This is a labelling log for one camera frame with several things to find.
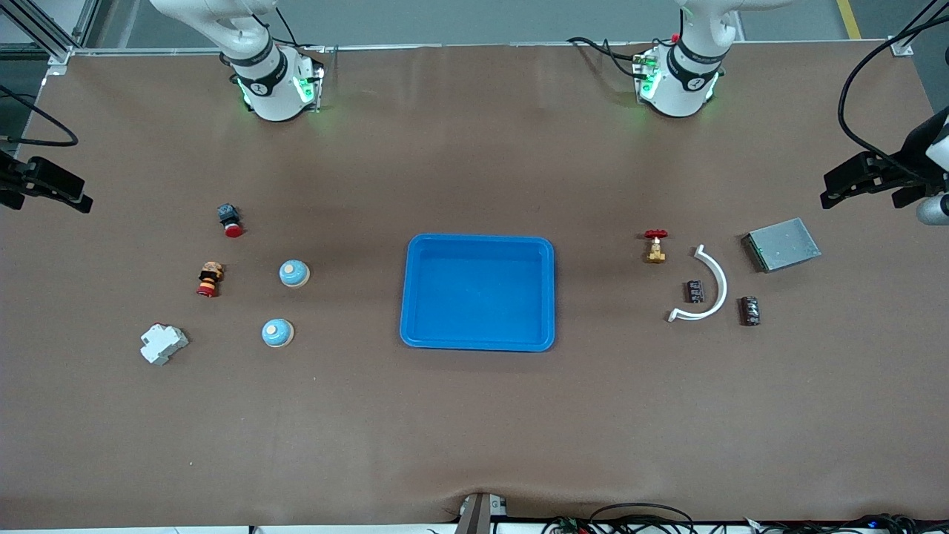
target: blue plastic tray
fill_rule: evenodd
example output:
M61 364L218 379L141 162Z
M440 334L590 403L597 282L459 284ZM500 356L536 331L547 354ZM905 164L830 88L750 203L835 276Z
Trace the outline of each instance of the blue plastic tray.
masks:
M553 323L550 241L420 234L409 242L406 345L539 353L553 344Z

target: blue dome button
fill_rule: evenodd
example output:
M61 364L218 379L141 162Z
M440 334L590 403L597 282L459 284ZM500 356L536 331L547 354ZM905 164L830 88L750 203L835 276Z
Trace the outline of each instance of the blue dome button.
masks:
M299 259L288 259L280 266L280 281L287 287L300 287L309 280L309 267Z
M271 319L264 324L260 336L268 347L278 349L287 345L293 339L293 325L286 319Z

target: gray floor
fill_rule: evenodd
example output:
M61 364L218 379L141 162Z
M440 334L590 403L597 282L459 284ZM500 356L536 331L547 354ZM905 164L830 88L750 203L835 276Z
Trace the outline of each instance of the gray floor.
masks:
M47 72L47 57L18 57L0 61L0 84L14 92L35 96ZM29 109L11 98L0 98L0 135L21 135L28 118ZM13 144L0 143L0 149L5 152L12 153L14 148Z
M148 0L102 0L90 32L91 48L205 48L202 35L158 13ZM926 0L850 0L864 38L899 31ZM560 42L582 35L613 41L648 41L678 30L672 0L281 0L300 43L329 46L404 44L505 44ZM836 0L798 0L770 11L744 11L749 41L846 39ZM274 36L287 39L280 20L263 17ZM949 66L945 48L949 25L923 33L914 43L917 67L935 109L949 105ZM3 61L0 83L35 94L43 61ZM0 131L22 131L27 112L11 99L0 99Z
M853 14L865 39L886 38L896 34L926 6L927 0L850 0ZM920 74L926 96L934 109L949 105L949 65L946 47L949 47L949 24L928 29L912 42L913 62Z
M576 35L614 41L649 41L679 28L671 0L393 0L339 2L282 0L300 43L317 45L446 45L555 42ZM98 40L101 48L196 48L210 42L158 13L147 0L113 4L113 22ZM274 35L288 38L269 14ZM799 0L781 10L745 13L748 39L763 41L846 39L835 0ZM131 29L127 22L132 21Z

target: wire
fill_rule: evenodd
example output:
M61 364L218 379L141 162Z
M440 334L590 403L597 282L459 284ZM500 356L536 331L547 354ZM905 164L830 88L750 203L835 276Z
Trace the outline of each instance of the wire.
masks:
M933 13L933 15L932 15L931 17L929 17L928 19L926 19L926 22L932 22L933 19L935 19L936 17L940 16L940 15L942 14L942 12L946 10L946 8L949 8L949 2L946 2L945 4L942 4L942 7L939 8L938 10L936 10L936 12ZM908 47L909 44L913 42L913 39L916 39L917 35L919 35L919 34L917 33L917 34L913 35L912 37L910 37L909 39L906 39L906 42L903 43L903 46L904 46L904 47Z
M63 130L64 133L65 133L67 136L69 136L69 141L46 141L46 140L43 140L43 139L27 139L27 138L22 138L22 137L9 137L9 136L7 136L7 141L8 141L8 142L10 142L10 143L19 143L19 144L36 144L36 145L39 145L39 146L75 146L75 145L79 144L79 138L76 137L76 134L72 133L72 130L70 130L69 128L65 127L65 125L64 125L63 123L60 123L60 122L57 121L55 118L53 118L52 115L46 113L44 110L40 109L40 108L37 107L35 104L30 103L30 102L24 100L23 97L21 97L18 93L14 93L13 91L7 89L6 86L0 86L0 91L3 91L4 93L7 94L7 96L9 96L10 98L12 98L13 100L19 102L19 103L22 104L22 105L25 105L25 106L28 107L29 109L35 111L36 113L38 113L41 117L43 117L43 118L46 119L47 121L50 121L51 123L55 124L56 127L58 127L59 129Z
M685 27L685 11L683 11L682 9L679 9L679 38L680 39L682 38L682 29L684 27ZM665 47L671 47L675 44L675 42L673 42L672 39L653 38L652 44L663 45Z
M847 137L849 137L852 141L854 141L859 146L862 146L863 148L869 150L870 152L873 152L885 162L900 169L902 172L910 176L916 177L917 180L922 180L922 178L918 174L906 168L901 163L894 160L890 155L886 154L885 152L883 152L876 146L870 144L869 142L865 141L863 138L861 138L857 134L853 133L853 130L851 130L850 126L847 125L847 119L844 117L844 107L847 104L847 94L850 91L850 85L853 84L853 80L857 77L857 74L859 74L860 71L864 67L866 67L866 64L870 63L870 61L874 57L877 56L877 54L889 48L889 46L892 45L893 43L896 43L897 41L900 41L901 39L909 35L915 36L916 34L920 33L921 31L925 29L930 29L933 26L945 24L946 22L949 22L949 16L940 17L938 19L931 20L924 24L920 24L919 26L916 26L914 28L901 31L898 35L891 37L887 39L886 41L883 41L882 44L880 44L878 47L874 48L870 53L868 53L864 59L860 60L860 63L858 63L857 66L850 72L850 75L847 76L847 80L844 82L844 87L840 91L840 101L837 103L837 122L840 124L841 129L844 130L844 133L847 135Z
M277 39L277 38L274 37L273 35L270 36L270 39L273 39L274 42L280 43L281 45L290 45L291 47L294 47L294 48L306 48L306 47L318 47L318 46L319 46L319 45L314 45L314 44L312 44L312 43L303 43L303 44L297 43L296 37L293 36L293 31L290 30L290 26L289 26L289 24L287 24L287 19L284 18L284 15L283 15L283 13L280 12L280 9L279 9L279 8L275 8L275 9L277 10L277 14L280 15L280 20L283 21L284 27L287 28L287 33L290 34L290 39L292 39L292 41L288 41L287 39ZM257 15L255 15L255 14L253 14L253 13L251 13L251 17L253 17L253 20L257 21L257 24L259 24L260 26L264 27L264 29L266 29L266 30L268 31L268 33L270 33L270 25L269 25L269 24L267 24L267 23L265 23L264 21L260 20L260 17L258 17Z
M577 44L577 43L583 43L583 44L589 46L590 48L593 48L594 50L600 52L601 54L610 55L609 50L607 50L606 48L601 47L600 45L597 45L596 43L594 43L593 41L590 41L590 40L587 39L586 37L571 37L571 38L567 39L567 42L568 42L568 43L573 43L574 45ZM627 55L625 55L625 54L616 54L616 53L614 53L613 55L616 56L617 59L622 59L622 60L626 60L626 61L633 61L633 56L627 56Z
M547 534L547 531L550 529L550 527L554 526L557 523L557 520L559 519L560 519L559 517L555 517L551 519L550 521L548 521L547 524L544 525L544 528L541 528L540 534Z
M613 48L611 48L611 47L609 46L609 41L608 41L607 39L604 39L604 40L603 40L603 46L602 46L602 47L601 47L600 45L597 45L597 44L594 43L593 41L590 41L590 40L587 39L586 37L571 37L571 38L567 39L567 42L568 42L568 43L573 43L573 44L584 43L584 44L586 44L586 45L589 45L589 46L590 46L591 48L593 48L594 50L596 50L596 51L598 51L598 52L600 52L600 53L602 53L602 54L608 55L608 56L610 57L610 59L613 60L613 65L615 65L616 68L618 68L618 69L620 70L620 72L622 72L622 73L625 74L626 76L629 76L630 78L635 78L635 79L637 79L637 80L644 80L644 79L645 79L645 75L644 75L644 74L640 74L639 72L633 72L633 71L631 71L631 70L626 70L622 65L620 65L620 61L619 61L619 60L622 59L622 60L625 60L625 61L633 61L633 56L629 56L629 55L626 55L626 54L618 54L618 53L614 52L614 51L613 51Z
M903 33L904 31L907 31L908 29L913 28L913 25L916 24L916 21L920 20L927 11L931 10L933 6L936 5L937 2L939 2L939 0L929 0L929 4L926 4L925 8L921 9L920 12L916 13L916 16L913 17L913 20L909 21L906 24L906 26L902 27L902 29L900 30L900 33Z
M610 47L609 47L609 41L607 41L606 39L604 39L604 40L603 40L603 46L606 48L606 51L609 53L609 57L613 59L613 65L615 65L616 68L618 68L618 69L620 70L620 72L622 72L622 73L625 74L626 76L629 76L630 78L634 78L634 79L637 79L637 80L645 80L645 79L646 79L645 74L640 74L640 73L638 73L638 72L633 72L632 70L626 70L625 68L623 68L622 65L620 65L620 62L619 62L619 61L617 60L617 58L616 58L616 54L613 53L613 48L610 48Z
M670 512L677 513L680 516L684 517L692 527L695 527L695 524L696 524L696 522L692 519L692 517L689 516L689 514L683 512L682 510L678 508L673 508L667 505L654 505L652 503L619 503L616 505L603 506L602 508L598 508L595 512L590 514L589 521L593 521L593 518L602 514L603 512L606 512L608 510L615 510L617 508L658 508L660 510L668 510Z
M287 29L287 33L290 34L290 41L293 42L293 45L294 45L295 47L299 47L300 45L296 42L296 37L293 35L293 30L290 29L290 25L287 24L287 19L285 19L285 18L284 18L284 14L280 12L280 8L277 8L276 6L274 6L274 7L273 7L273 10L276 11L276 12L277 12L277 16L280 17L280 22L284 23L284 28L286 28L286 29Z

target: yellow floor stripe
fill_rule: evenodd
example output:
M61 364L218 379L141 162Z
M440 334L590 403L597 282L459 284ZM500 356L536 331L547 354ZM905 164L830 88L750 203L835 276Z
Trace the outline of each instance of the yellow floor stripe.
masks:
M844 28L847 29L847 37L850 39L860 39L860 29L857 28L857 19L853 18L853 9L850 7L850 0L837 0L837 9L840 10L840 16L844 19Z

